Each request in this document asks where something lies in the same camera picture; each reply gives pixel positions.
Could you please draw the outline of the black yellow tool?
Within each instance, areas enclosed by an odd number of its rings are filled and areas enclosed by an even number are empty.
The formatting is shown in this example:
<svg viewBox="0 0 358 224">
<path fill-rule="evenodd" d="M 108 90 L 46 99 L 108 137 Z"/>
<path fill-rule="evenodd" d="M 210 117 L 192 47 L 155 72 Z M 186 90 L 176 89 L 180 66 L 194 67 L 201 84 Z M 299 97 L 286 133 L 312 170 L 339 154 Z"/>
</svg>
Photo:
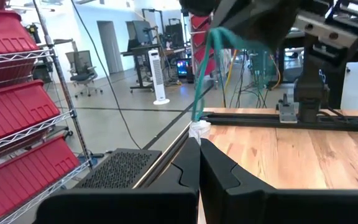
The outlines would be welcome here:
<svg viewBox="0 0 358 224">
<path fill-rule="evenodd" d="M 30 34 L 30 36 L 34 39 L 36 44 L 41 44 L 42 41 L 39 37 L 38 27 L 35 23 L 31 23 L 25 26 L 25 29 Z"/>
</svg>

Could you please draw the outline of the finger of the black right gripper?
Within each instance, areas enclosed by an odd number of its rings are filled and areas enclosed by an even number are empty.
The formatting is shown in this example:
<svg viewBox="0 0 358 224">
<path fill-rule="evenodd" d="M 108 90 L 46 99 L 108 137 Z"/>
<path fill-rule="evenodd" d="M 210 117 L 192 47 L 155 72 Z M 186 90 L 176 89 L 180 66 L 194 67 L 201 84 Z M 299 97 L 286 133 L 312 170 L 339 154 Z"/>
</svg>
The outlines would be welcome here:
<svg viewBox="0 0 358 224">
<path fill-rule="evenodd" d="M 221 0 L 179 0 L 183 9 L 196 16 L 207 16 L 215 11 Z"/>
<path fill-rule="evenodd" d="M 221 0 L 212 28 L 226 28 L 244 40 L 276 50 L 294 24 L 301 0 Z"/>
</svg>

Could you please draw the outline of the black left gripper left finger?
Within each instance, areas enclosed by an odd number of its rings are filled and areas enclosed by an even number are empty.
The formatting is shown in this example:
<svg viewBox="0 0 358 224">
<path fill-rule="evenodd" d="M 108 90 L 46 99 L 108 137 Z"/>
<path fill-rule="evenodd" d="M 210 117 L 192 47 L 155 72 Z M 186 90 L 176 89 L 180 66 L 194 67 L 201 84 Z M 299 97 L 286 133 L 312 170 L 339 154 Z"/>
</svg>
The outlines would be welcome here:
<svg viewBox="0 0 358 224">
<path fill-rule="evenodd" d="M 56 193 L 39 205 L 35 224 L 197 224 L 200 157 L 200 144 L 188 138 L 149 186 Z"/>
</svg>

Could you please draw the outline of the clear plastic zip bag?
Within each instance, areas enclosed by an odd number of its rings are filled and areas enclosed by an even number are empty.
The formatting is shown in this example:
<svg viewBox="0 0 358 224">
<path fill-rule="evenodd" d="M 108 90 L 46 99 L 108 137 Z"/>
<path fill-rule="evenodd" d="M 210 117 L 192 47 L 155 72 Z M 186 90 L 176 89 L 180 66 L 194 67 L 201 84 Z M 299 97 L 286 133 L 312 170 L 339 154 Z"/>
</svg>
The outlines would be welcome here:
<svg viewBox="0 0 358 224">
<path fill-rule="evenodd" d="M 195 138 L 196 142 L 201 145 L 201 139 L 208 139 L 211 131 L 211 123 L 205 120 L 192 121 L 189 126 L 189 137 Z"/>
</svg>

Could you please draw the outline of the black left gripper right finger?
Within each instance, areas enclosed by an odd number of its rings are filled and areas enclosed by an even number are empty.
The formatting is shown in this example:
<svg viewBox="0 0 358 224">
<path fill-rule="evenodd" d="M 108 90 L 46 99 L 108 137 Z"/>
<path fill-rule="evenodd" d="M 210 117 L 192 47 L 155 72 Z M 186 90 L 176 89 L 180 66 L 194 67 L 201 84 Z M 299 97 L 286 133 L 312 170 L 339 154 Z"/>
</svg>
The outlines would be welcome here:
<svg viewBox="0 0 358 224">
<path fill-rule="evenodd" d="M 207 224 L 358 224 L 358 190 L 276 189 L 201 140 Z"/>
</svg>

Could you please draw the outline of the black aluminium table frame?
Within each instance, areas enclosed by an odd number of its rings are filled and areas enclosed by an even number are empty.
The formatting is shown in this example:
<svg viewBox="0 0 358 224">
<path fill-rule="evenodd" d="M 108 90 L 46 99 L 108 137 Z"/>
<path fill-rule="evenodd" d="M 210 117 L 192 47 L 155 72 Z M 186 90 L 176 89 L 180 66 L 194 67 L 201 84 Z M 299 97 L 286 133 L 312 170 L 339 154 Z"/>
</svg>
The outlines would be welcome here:
<svg viewBox="0 0 358 224">
<path fill-rule="evenodd" d="M 206 135 L 224 154 L 280 189 L 358 189 L 358 111 L 322 110 L 313 122 L 270 109 L 210 108 Z"/>
</svg>

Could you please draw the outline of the grey door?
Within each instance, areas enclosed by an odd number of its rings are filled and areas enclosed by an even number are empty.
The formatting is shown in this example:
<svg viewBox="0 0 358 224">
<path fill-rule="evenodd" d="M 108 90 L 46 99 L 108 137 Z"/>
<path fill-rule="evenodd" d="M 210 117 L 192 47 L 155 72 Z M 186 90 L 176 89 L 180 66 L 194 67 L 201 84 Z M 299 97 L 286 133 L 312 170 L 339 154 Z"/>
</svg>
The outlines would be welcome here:
<svg viewBox="0 0 358 224">
<path fill-rule="evenodd" d="M 97 21 L 97 25 L 109 73 L 123 72 L 113 21 Z"/>
</svg>

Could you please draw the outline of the black perforated computer case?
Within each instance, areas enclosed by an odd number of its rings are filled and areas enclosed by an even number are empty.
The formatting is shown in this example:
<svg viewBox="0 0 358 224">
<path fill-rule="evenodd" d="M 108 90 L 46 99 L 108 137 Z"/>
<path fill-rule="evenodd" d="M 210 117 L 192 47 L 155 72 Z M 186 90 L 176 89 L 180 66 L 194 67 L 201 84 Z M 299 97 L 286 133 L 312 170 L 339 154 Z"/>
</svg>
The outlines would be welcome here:
<svg viewBox="0 0 358 224">
<path fill-rule="evenodd" d="M 129 189 L 161 156 L 161 151 L 124 149 L 113 151 L 75 185 L 77 189 Z"/>
</svg>

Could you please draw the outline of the black standing desk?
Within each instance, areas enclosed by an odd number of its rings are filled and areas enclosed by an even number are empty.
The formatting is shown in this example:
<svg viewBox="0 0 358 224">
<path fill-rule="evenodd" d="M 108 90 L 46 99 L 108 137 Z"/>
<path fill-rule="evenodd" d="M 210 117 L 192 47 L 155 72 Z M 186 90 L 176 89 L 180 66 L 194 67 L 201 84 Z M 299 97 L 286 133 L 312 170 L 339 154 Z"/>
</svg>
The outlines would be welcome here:
<svg viewBox="0 0 358 224">
<path fill-rule="evenodd" d="M 134 90 L 150 90 L 154 92 L 153 82 L 151 84 L 144 84 L 142 76 L 142 68 L 144 68 L 144 74 L 147 75 L 151 72 L 150 62 L 149 62 L 149 51 L 150 50 L 160 50 L 161 46 L 159 44 L 152 45 L 142 45 L 135 47 L 126 52 L 121 52 L 121 55 L 124 57 L 132 56 L 135 64 L 135 71 L 137 74 L 137 85 L 130 86 L 130 93 L 133 93 Z"/>
</svg>

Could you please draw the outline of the distant red bin rack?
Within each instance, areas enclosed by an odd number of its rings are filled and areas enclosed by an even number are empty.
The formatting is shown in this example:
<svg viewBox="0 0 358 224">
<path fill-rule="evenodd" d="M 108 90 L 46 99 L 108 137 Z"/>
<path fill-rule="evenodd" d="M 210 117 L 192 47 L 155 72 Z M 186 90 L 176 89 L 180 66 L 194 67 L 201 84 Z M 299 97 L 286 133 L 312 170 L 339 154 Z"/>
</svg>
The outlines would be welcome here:
<svg viewBox="0 0 358 224">
<path fill-rule="evenodd" d="M 210 28 L 212 15 L 196 16 L 190 14 L 190 42 L 193 74 L 197 77 L 197 69 L 204 59 L 207 31 Z"/>
</svg>

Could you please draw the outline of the black desk monitor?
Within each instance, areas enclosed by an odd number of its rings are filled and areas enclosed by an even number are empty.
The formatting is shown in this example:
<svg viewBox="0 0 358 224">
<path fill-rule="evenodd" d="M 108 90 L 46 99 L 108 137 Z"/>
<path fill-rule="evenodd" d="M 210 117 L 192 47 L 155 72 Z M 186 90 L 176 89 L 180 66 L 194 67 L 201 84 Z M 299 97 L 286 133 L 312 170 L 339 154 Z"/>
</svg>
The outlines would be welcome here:
<svg viewBox="0 0 358 224">
<path fill-rule="evenodd" d="M 126 21 L 129 34 L 128 50 L 152 43 L 152 28 L 147 21 Z"/>
</svg>

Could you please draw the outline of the computer with coloured lights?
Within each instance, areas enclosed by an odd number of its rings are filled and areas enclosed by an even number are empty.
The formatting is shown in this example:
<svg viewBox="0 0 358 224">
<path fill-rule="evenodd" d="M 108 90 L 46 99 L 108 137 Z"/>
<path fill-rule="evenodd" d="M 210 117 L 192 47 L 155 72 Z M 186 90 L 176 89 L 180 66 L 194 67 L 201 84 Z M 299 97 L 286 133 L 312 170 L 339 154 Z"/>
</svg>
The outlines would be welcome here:
<svg viewBox="0 0 358 224">
<path fill-rule="evenodd" d="M 188 68 L 191 66 L 190 58 L 179 58 L 176 60 L 177 75 L 179 78 L 186 78 Z"/>
</svg>

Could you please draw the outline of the grey metal clamp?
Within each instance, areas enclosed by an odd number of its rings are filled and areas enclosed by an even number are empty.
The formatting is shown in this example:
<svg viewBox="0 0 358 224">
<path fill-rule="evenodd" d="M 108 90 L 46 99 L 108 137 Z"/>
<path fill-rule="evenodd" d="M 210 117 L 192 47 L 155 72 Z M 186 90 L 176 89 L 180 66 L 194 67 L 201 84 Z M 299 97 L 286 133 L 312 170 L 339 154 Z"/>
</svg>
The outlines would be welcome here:
<svg viewBox="0 0 358 224">
<path fill-rule="evenodd" d="M 295 106 L 288 101 L 287 94 L 283 94 L 283 98 L 278 101 L 278 113 L 281 123 L 297 123 L 298 118 L 295 112 Z"/>
</svg>

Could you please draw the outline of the teal rubber band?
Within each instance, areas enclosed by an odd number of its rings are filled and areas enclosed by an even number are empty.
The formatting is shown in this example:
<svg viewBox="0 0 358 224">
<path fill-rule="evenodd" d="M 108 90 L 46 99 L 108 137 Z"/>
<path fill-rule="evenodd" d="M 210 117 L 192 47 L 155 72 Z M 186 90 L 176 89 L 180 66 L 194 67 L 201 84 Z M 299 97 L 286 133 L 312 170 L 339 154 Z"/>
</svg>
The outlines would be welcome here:
<svg viewBox="0 0 358 224">
<path fill-rule="evenodd" d="M 192 107 L 191 120 L 198 122 L 201 119 L 202 110 L 204 109 L 204 98 L 202 95 L 204 75 L 209 61 L 209 51 L 214 49 L 215 55 L 220 59 L 220 52 L 222 49 L 237 49 L 237 50 L 256 50 L 267 53 L 272 53 L 266 44 L 254 40 L 244 40 L 233 31 L 217 27 L 207 31 L 205 55 L 201 61 L 201 65 L 197 70 L 199 77 L 196 80 L 195 98 Z"/>
</svg>

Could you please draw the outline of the white tower fan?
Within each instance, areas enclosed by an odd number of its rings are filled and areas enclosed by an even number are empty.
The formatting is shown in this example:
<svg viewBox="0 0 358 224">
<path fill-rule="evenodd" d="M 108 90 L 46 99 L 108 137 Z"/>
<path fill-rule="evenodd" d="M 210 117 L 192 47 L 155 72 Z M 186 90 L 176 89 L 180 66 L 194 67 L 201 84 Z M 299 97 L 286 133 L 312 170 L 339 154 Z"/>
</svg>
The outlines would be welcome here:
<svg viewBox="0 0 358 224">
<path fill-rule="evenodd" d="M 159 51 L 157 49 L 149 50 L 148 55 L 150 62 L 150 71 L 154 84 L 154 93 L 156 97 L 154 105 L 167 104 L 170 102 L 170 100 L 166 98 L 165 95 L 165 85 L 163 80 L 163 72 Z"/>
</svg>

